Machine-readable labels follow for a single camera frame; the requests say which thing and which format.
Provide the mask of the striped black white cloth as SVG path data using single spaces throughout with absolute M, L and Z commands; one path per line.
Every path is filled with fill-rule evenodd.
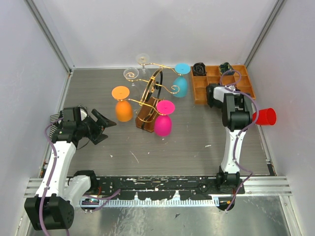
M 80 108 L 81 120 L 84 120 L 88 116 L 87 107 L 81 104 L 79 104 L 77 107 Z M 50 131 L 48 135 L 50 140 L 52 139 L 54 132 L 57 130 L 59 124 L 61 123 L 60 120 L 59 121 L 57 120 L 62 117 L 63 117 L 63 111 L 59 111 L 57 114 L 50 116 L 50 122 L 53 123 L 53 125 L 50 127 Z

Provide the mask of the pink wine glass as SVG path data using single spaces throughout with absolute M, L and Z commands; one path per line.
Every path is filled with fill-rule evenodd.
M 154 132 L 162 137 L 168 136 L 172 131 L 172 120 L 169 115 L 175 111 L 175 105 L 169 100 L 162 100 L 157 103 L 156 109 L 160 115 L 156 118 Z

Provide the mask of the blue wine glass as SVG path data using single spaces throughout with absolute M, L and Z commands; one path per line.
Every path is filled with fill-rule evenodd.
M 175 97 L 182 98 L 187 95 L 188 92 L 188 83 L 185 79 L 184 75 L 190 73 L 190 66 L 186 63 L 180 63 L 175 66 L 175 72 L 179 74 L 179 76 L 173 82 L 173 86 L 175 86 Z

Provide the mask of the wooden compartment tray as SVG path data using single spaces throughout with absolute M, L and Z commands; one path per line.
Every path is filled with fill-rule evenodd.
M 251 97 L 256 100 L 256 95 L 252 87 L 250 77 L 248 75 L 247 69 L 244 65 L 232 65 L 234 70 L 241 73 L 241 80 L 235 87 L 251 95 Z M 191 67 L 191 80 L 192 80 L 192 91 L 194 94 L 194 103 L 200 105 L 207 104 L 206 87 L 208 84 L 219 84 L 220 83 L 220 71 L 219 65 L 206 65 L 205 66 L 206 75 L 205 76 L 195 76 L 193 74 L 193 67 Z

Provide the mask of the red wine glass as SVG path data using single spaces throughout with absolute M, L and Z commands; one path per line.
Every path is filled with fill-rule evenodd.
M 252 116 L 252 120 L 256 121 L 257 125 L 275 125 L 277 122 L 277 114 L 273 108 L 259 110 L 255 112 Z

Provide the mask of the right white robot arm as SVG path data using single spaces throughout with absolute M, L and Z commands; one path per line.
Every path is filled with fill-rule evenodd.
M 221 109 L 226 140 L 222 162 L 216 175 L 216 188 L 226 194 L 241 183 L 240 156 L 244 136 L 252 123 L 252 101 L 234 86 L 209 84 L 206 87 L 209 107 Z

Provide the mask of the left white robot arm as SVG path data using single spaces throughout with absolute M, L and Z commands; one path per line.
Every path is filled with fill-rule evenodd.
M 96 109 L 89 114 L 82 106 L 64 108 L 50 117 L 44 135 L 51 146 L 51 156 L 41 184 L 33 197 L 26 198 L 24 209 L 36 231 L 66 230 L 73 224 L 74 209 L 84 194 L 97 192 L 99 182 L 93 170 L 77 171 L 69 186 L 66 177 L 82 138 L 94 145 L 107 139 L 106 128 L 116 123 Z

